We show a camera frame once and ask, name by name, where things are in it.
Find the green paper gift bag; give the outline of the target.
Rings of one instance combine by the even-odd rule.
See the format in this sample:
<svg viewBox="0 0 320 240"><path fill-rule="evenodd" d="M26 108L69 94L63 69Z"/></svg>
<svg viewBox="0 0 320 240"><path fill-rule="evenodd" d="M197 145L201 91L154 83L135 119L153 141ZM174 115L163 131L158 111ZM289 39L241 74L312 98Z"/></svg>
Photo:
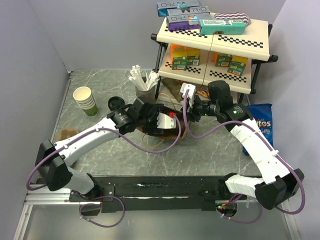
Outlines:
<svg viewBox="0 0 320 240"><path fill-rule="evenodd" d="M176 100L174 100L174 97L171 94L166 94L165 92L159 93L159 96L157 98L157 103L159 102L166 102L169 103L171 102L171 106L168 107L170 112L175 112L177 114L177 117L180 121L181 125L181 134L178 139L178 141L183 140L186 135L187 135L187 130L185 127L185 123L183 120L183 114L182 111L180 110L182 108L182 105L179 104ZM162 134L159 133L149 133L149 132L144 132L141 127L138 128L138 130L143 133L143 136L141 138L142 144L147 148L147 149L155 149L158 148L164 141L175 141L178 133L179 133L179 126L176 125L176 128L174 129L164 129ZM159 139L160 141L156 145L149 145L150 141L146 140L146 136L154 137Z"/></svg>

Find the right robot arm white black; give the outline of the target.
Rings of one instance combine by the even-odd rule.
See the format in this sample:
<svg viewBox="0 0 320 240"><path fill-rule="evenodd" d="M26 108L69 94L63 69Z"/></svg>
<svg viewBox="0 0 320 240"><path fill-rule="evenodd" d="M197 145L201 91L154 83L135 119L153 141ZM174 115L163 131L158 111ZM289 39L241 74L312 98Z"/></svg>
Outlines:
<svg viewBox="0 0 320 240"><path fill-rule="evenodd" d="M260 178L227 174L219 181L219 195L223 199L230 199L235 194L245 195L255 198L265 209L272 210L278 209L280 204L300 191L300 207L292 214L300 213L306 203L304 173L299 168L293 169L282 159L248 108L233 102L230 86L225 81L210 82L208 90L209 100L201 100L196 95L195 85L182 84L184 122L198 122L202 116L216 117L220 124L213 130L226 127L248 152L261 174Z"/></svg>

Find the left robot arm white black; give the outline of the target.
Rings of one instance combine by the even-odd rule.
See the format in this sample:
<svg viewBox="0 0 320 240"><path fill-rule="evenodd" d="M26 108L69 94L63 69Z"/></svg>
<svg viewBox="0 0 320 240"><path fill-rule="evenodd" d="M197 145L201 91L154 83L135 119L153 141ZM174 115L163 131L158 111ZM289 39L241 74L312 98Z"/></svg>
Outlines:
<svg viewBox="0 0 320 240"><path fill-rule="evenodd" d="M175 128L175 119L164 109L161 103L150 103L144 97L138 97L132 104L115 107L97 124L72 137L56 143L42 142L35 165L45 185L52 192L68 188L87 201L95 200L102 193L98 182L91 174L74 170L71 165L91 150L136 128L159 133Z"/></svg>

